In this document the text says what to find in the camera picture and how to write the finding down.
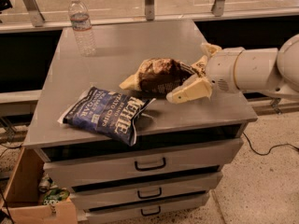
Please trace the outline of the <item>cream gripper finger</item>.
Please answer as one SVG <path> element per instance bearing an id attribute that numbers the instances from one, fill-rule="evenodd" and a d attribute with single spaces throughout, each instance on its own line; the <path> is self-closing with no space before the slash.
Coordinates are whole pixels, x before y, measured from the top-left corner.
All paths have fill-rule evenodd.
<path id="1" fill-rule="evenodd" d="M 222 47 L 210 43 L 202 43 L 201 44 L 201 51 L 203 55 L 207 58 L 214 56 L 217 52 L 221 51 Z"/>
<path id="2" fill-rule="evenodd" d="M 192 75 L 166 95 L 166 100 L 172 104 L 181 104 L 196 99 L 207 97 L 212 94 L 212 85 L 206 77 Z"/>

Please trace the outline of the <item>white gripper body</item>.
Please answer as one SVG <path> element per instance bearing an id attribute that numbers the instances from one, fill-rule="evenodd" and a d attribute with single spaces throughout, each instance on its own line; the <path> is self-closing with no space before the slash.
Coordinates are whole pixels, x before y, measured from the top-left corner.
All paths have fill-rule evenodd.
<path id="1" fill-rule="evenodd" d="M 206 76 L 215 91 L 238 92 L 235 84 L 235 65 L 244 48 L 228 48 L 218 51 L 206 65 Z"/>

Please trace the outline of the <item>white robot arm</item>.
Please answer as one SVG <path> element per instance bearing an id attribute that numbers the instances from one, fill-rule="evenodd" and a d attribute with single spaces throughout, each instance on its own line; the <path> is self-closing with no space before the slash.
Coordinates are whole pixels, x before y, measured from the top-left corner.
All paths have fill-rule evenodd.
<path id="1" fill-rule="evenodd" d="M 211 97 L 216 92 L 258 92 L 273 98 L 299 98 L 299 35 L 281 48 L 223 49 L 204 43 L 195 74 L 166 95 L 172 104 Z"/>

